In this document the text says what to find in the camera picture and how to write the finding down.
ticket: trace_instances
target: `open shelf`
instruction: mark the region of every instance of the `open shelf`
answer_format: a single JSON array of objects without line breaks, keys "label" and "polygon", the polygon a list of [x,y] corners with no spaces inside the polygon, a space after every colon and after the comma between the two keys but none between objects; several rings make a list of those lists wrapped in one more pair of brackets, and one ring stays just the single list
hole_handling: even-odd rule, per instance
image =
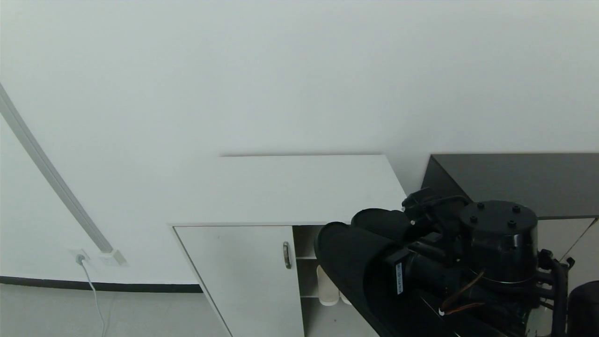
[{"label": "open shelf", "polygon": [[299,296],[318,298],[317,260],[298,260]]},{"label": "open shelf", "polygon": [[295,258],[311,260],[314,254],[314,239],[322,226],[294,226]]},{"label": "open shelf", "polygon": [[378,334],[351,305],[342,301],[323,306],[318,299],[301,299],[306,337],[377,337]]}]

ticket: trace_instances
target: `black pipe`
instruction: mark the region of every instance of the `black pipe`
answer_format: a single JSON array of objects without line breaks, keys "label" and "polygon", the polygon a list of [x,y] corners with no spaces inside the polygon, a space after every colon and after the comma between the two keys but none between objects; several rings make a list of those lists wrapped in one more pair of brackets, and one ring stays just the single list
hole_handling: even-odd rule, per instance
[{"label": "black pipe", "polygon": [[551,322],[551,337],[565,337],[565,322],[568,299],[568,284],[564,267],[557,260],[551,259],[551,275],[553,284],[553,322]]}]

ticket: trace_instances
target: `power cord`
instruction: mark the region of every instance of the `power cord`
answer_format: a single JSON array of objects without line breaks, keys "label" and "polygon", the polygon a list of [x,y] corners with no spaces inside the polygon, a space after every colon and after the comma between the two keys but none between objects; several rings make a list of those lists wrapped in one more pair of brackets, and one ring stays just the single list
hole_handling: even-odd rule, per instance
[{"label": "power cord", "polygon": [[98,314],[100,315],[100,319],[102,320],[102,337],[104,337],[105,333],[106,333],[106,325],[104,323],[104,317],[102,316],[102,312],[100,311],[100,304],[98,304],[98,295],[96,294],[96,288],[93,287],[92,280],[89,279],[89,274],[87,273],[87,269],[83,265],[84,260],[85,260],[85,256],[83,256],[81,254],[77,255],[76,262],[78,265],[80,265],[83,268],[83,271],[85,272],[85,276],[87,277],[87,282],[89,283],[89,286],[92,287],[93,298],[96,300],[96,308],[98,309]]}]

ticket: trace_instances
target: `white label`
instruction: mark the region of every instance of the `white label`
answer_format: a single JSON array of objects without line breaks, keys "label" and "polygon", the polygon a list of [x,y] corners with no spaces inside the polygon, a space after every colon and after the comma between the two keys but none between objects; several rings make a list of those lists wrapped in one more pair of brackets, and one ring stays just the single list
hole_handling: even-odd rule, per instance
[{"label": "white label", "polygon": [[401,263],[395,265],[395,276],[397,277],[397,295],[404,292],[404,272],[401,270]]}]

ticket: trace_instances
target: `black baseboard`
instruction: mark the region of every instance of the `black baseboard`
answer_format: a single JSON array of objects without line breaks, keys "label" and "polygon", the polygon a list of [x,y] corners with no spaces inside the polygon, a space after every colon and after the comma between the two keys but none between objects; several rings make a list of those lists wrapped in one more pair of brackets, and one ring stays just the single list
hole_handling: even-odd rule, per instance
[{"label": "black baseboard", "polygon": [[[0,276],[1,284],[26,285],[28,287],[91,290],[87,282],[60,281]],[[120,284],[93,282],[98,291],[124,291],[128,293],[203,293],[197,284]]]}]

